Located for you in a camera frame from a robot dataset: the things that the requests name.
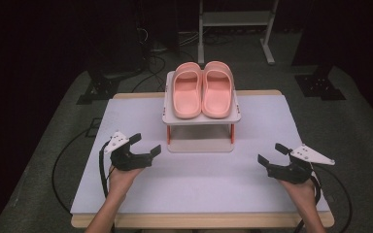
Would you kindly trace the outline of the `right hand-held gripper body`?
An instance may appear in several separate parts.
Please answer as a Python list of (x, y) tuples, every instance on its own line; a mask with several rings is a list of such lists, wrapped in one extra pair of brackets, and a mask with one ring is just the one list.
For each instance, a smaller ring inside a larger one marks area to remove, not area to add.
[(289, 165), (271, 164), (270, 169), (266, 169), (270, 178), (290, 182), (294, 184), (305, 183), (312, 177), (312, 164), (334, 165), (335, 160), (311, 149), (306, 145), (292, 150), (288, 155)]

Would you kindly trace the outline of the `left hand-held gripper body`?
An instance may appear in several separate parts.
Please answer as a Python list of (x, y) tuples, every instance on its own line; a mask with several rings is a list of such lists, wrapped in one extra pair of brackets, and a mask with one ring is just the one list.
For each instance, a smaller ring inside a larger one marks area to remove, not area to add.
[(112, 165), (121, 171), (150, 167), (153, 161), (151, 153), (132, 152), (129, 138), (120, 131), (116, 131), (106, 144), (103, 152), (110, 155)]

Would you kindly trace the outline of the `white shoe rack orange posts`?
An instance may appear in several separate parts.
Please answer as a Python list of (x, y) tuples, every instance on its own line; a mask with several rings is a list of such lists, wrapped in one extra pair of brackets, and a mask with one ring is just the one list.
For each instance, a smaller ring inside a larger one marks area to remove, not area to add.
[(166, 124), (167, 148), (171, 152), (231, 152), (234, 150), (235, 126), (241, 119), (236, 91), (232, 91), (231, 113), (214, 119), (203, 114), (192, 119), (175, 116), (172, 103), (174, 71), (167, 74), (162, 120)]

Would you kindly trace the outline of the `pink rubber slipper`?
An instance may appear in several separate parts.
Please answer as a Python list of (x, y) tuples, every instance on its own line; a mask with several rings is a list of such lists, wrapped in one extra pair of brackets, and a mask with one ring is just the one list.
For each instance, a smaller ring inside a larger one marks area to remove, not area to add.
[(202, 70), (194, 62), (181, 64), (173, 75), (172, 103), (176, 117), (189, 119), (201, 113)]
[(223, 62), (211, 61), (203, 70), (202, 112), (211, 118), (230, 115), (233, 75)]

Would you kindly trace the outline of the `person's right hand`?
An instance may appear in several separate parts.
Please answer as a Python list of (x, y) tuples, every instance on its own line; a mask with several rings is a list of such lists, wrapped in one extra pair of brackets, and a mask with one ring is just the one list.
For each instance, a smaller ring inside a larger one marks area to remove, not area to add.
[(312, 181), (298, 184), (280, 181), (280, 184), (296, 205), (315, 204), (315, 186)]

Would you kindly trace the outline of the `person's left hand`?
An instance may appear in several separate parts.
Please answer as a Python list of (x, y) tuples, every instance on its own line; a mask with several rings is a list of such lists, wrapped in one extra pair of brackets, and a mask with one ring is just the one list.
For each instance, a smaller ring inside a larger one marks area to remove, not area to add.
[(134, 183), (142, 169), (121, 171), (112, 166), (109, 171), (109, 191), (114, 195), (124, 195)]

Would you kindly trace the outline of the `white table mat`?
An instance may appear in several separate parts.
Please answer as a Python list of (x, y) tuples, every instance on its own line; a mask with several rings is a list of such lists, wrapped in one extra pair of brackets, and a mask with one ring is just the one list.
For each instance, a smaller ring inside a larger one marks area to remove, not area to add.
[[(230, 153), (172, 153), (163, 150), (132, 185), (120, 211), (126, 214), (292, 213), (295, 210), (282, 186), (268, 177), (257, 159), (288, 164), (276, 144), (301, 144), (283, 95), (241, 96), (242, 114), (236, 126), (235, 148)], [(126, 136), (139, 133), (135, 152), (165, 146), (166, 127), (160, 98), (109, 101), (88, 158), (72, 211), (93, 214), (105, 200), (99, 173), (111, 163), (99, 151), (117, 130)]]

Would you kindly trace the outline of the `black stand base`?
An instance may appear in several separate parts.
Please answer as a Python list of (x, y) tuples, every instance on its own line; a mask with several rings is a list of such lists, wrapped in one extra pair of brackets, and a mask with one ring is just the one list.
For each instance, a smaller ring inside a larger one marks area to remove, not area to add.
[(109, 100), (118, 91), (119, 80), (108, 79), (100, 74), (89, 74), (90, 82), (83, 94), (80, 95), (77, 104), (89, 105), (93, 101)]
[(312, 74), (296, 75), (295, 79), (305, 97), (320, 97), (323, 101), (345, 100), (340, 89), (329, 79), (332, 65), (319, 65)]

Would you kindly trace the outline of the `wooden table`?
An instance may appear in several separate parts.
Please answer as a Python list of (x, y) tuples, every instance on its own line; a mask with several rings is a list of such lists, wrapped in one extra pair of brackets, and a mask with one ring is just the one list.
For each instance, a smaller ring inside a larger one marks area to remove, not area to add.
[[(283, 95), (278, 90), (240, 90), (237, 100), (241, 96), (254, 95)], [(121, 93), (114, 96), (116, 99), (160, 98), (161, 93)], [(71, 223), (76, 228), (85, 228), (93, 219), (93, 214), (72, 213)], [(296, 211), (292, 213), (203, 213), (203, 214), (126, 214), (121, 211), (116, 217), (116, 226), (121, 229), (244, 229), (244, 228), (284, 228), (297, 224), (300, 217)]]

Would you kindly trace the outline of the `white metal stand frame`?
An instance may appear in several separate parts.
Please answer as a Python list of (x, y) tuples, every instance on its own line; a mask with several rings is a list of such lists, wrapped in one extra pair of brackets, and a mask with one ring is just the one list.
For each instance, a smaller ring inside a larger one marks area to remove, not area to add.
[(203, 0), (199, 2), (198, 19), (198, 58), (199, 64), (205, 63), (204, 53), (204, 29), (208, 27), (232, 27), (232, 26), (265, 26), (266, 31), (259, 39), (261, 48), (269, 65), (275, 64), (275, 59), (269, 48), (269, 40), (275, 21), (279, 0), (273, 0), (269, 11), (246, 11), (246, 12), (205, 12)]

